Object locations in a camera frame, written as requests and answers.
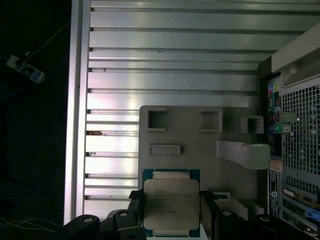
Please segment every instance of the metal bar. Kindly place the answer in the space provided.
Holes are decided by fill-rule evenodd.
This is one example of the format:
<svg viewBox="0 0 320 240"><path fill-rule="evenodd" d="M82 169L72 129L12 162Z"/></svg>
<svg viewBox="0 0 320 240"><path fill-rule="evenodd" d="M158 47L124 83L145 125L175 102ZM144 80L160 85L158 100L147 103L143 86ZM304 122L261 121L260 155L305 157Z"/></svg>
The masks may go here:
<svg viewBox="0 0 320 240"><path fill-rule="evenodd" d="M233 51L277 51L297 35L98 30L91 48L154 48Z"/></svg>
<svg viewBox="0 0 320 240"><path fill-rule="evenodd" d="M92 178L94 175L89 175L89 178L86 178L84 183L86 187L114 187L119 188L138 188L137 179L117 179L117 178Z"/></svg>
<svg viewBox="0 0 320 240"><path fill-rule="evenodd" d="M79 70L81 59L82 34L82 1L72 0L70 25L70 57L69 57L69 83L68 107L66 124L66 150L65 150L65 189L64 189L64 215L63 224L66 225L76 216L75 193L77 187L77 131L79 110Z"/></svg>
<svg viewBox="0 0 320 240"><path fill-rule="evenodd" d="M136 136L86 136L86 152L138 152L138 137Z"/></svg>
<svg viewBox="0 0 320 240"><path fill-rule="evenodd" d="M88 109L138 110L144 105L155 106L256 107L257 97L247 95L204 94L123 94L88 93Z"/></svg>
<svg viewBox="0 0 320 240"><path fill-rule="evenodd" d="M89 58L90 33L90 4L83 1L82 8L82 34L81 34L81 62L80 62L80 88L79 88L79 115L78 115L78 141L76 165L76 199L75 216L84 214L84 185L85 185L85 156L86 156L86 116L87 116L87 82Z"/></svg>
<svg viewBox="0 0 320 240"><path fill-rule="evenodd" d="M91 61L176 61L176 62L225 62L225 63L260 63L274 52L239 52L228 51L198 52L192 50L156 50L156 49L103 49L93 48L89 53Z"/></svg>
<svg viewBox="0 0 320 240"><path fill-rule="evenodd" d="M93 157L85 159L85 173L104 175L109 178L137 178L137 157Z"/></svg>
<svg viewBox="0 0 320 240"><path fill-rule="evenodd" d="M88 87L90 89L254 92L257 90L257 77L237 74L90 72Z"/></svg>
<svg viewBox="0 0 320 240"><path fill-rule="evenodd" d="M236 31L284 31L303 33L319 22L319 17L271 14L203 12L94 11L92 28L197 29Z"/></svg>
<svg viewBox="0 0 320 240"><path fill-rule="evenodd" d="M128 198L131 191L138 190L136 187L131 188L116 188L105 186L90 186L85 187L84 195L86 196L106 196L113 198Z"/></svg>
<svg viewBox="0 0 320 240"><path fill-rule="evenodd" d="M175 10L217 10L217 11L257 11L257 12L318 12L316 0L309 4L297 2L172 2L172 1L98 1L93 0L92 8L110 9L175 9Z"/></svg>
<svg viewBox="0 0 320 240"><path fill-rule="evenodd" d="M219 70L219 71L251 71L257 70L257 63L235 62L174 62L174 61L90 61L89 68L96 69L164 69L164 70Z"/></svg>
<svg viewBox="0 0 320 240"><path fill-rule="evenodd" d="M136 124L106 124L106 123L88 123L87 131L105 131L105 132L127 132L139 133L139 125Z"/></svg>

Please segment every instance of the power cord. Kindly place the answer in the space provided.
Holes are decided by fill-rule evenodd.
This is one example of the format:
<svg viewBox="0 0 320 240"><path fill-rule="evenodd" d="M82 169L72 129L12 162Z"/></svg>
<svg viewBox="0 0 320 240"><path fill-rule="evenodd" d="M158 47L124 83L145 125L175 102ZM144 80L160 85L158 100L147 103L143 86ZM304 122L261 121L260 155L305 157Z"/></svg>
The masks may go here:
<svg viewBox="0 0 320 240"><path fill-rule="evenodd" d="M40 47L37 51L27 55L27 58L23 61L24 63L27 62L32 56L36 55L37 53L39 53L45 46L47 46L52 39L55 38L55 36L60 33L63 29L65 29L66 27L70 26L70 23L64 25L62 28L60 28L51 38L49 38L49 40L42 46Z"/></svg>

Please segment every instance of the metal slat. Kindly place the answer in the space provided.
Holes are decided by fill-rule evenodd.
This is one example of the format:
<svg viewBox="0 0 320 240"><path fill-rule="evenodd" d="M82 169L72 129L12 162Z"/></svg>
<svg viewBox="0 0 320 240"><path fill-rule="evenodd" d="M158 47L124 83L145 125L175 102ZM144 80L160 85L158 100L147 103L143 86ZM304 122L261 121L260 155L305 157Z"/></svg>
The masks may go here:
<svg viewBox="0 0 320 240"><path fill-rule="evenodd" d="M103 131L103 132L126 132L139 133L138 124L103 124L103 123L88 123L86 125L87 131Z"/></svg>
<svg viewBox="0 0 320 240"><path fill-rule="evenodd" d="M298 35L99 30L90 33L91 48L154 48L277 51Z"/></svg>
<svg viewBox="0 0 320 240"><path fill-rule="evenodd" d="M89 53L91 61L175 61L175 62L225 62L259 64L274 52L232 53L227 51L199 52L192 50L155 50L155 49L103 49L93 48Z"/></svg>
<svg viewBox="0 0 320 240"><path fill-rule="evenodd" d="M86 136L86 152L137 153L138 138L135 136Z"/></svg>
<svg viewBox="0 0 320 240"><path fill-rule="evenodd" d="M95 114L87 114L86 120L89 123L138 123L139 114L96 112Z"/></svg>
<svg viewBox="0 0 320 240"><path fill-rule="evenodd" d="M133 179L138 177L137 157L86 157L85 173L109 178Z"/></svg>
<svg viewBox="0 0 320 240"><path fill-rule="evenodd" d="M257 90L257 77L239 74L89 72L88 88L253 92Z"/></svg>
<svg viewBox="0 0 320 240"><path fill-rule="evenodd" d="M304 32L319 22L319 16L196 13L95 11L91 13L92 28L139 29L197 29L236 31L293 31Z"/></svg>
<svg viewBox="0 0 320 240"><path fill-rule="evenodd" d="M155 106L208 106L208 107L256 107L257 97L246 95L156 94L156 93L88 93L88 109L138 110L144 105Z"/></svg>
<svg viewBox="0 0 320 240"><path fill-rule="evenodd" d="M174 61L90 61L89 68L104 69L177 69L177 70L219 70L219 71L251 71L257 70L257 63L229 62L174 62Z"/></svg>
<svg viewBox="0 0 320 240"><path fill-rule="evenodd" d="M317 0L309 4L293 2L181 2L181 1L91 1L92 8L103 9L175 9L175 10L219 10L255 12L318 12Z"/></svg>
<svg viewBox="0 0 320 240"><path fill-rule="evenodd" d="M86 196L106 196L112 198L128 198L131 191L138 190L138 188L116 188L116 187L85 187L84 195Z"/></svg>
<svg viewBox="0 0 320 240"><path fill-rule="evenodd" d="M133 188L136 189L138 187L137 179L116 179L116 178L94 178L94 175L89 175L89 178L84 180L84 184L86 187L113 187L118 186L121 188Z"/></svg>

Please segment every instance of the rectangular hole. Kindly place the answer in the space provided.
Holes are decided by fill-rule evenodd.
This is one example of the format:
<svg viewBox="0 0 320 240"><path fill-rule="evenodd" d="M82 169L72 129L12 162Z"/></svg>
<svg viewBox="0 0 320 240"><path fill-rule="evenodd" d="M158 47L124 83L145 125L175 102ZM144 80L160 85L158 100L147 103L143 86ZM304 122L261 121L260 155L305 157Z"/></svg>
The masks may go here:
<svg viewBox="0 0 320 240"><path fill-rule="evenodd" d="M222 111L204 110L200 113L200 132L222 132Z"/></svg>
<svg viewBox="0 0 320 240"><path fill-rule="evenodd" d="M167 121L167 112L165 110L148 111L148 130L166 131Z"/></svg>

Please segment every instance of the usb port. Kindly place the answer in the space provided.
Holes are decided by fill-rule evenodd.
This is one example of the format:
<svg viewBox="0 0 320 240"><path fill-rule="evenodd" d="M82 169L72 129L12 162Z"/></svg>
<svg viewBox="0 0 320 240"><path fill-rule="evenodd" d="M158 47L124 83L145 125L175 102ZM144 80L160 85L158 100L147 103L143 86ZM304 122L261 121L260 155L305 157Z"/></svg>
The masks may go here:
<svg viewBox="0 0 320 240"><path fill-rule="evenodd" d="M276 113L276 114L275 114L275 121L276 121L277 123L280 122L280 113Z"/></svg>

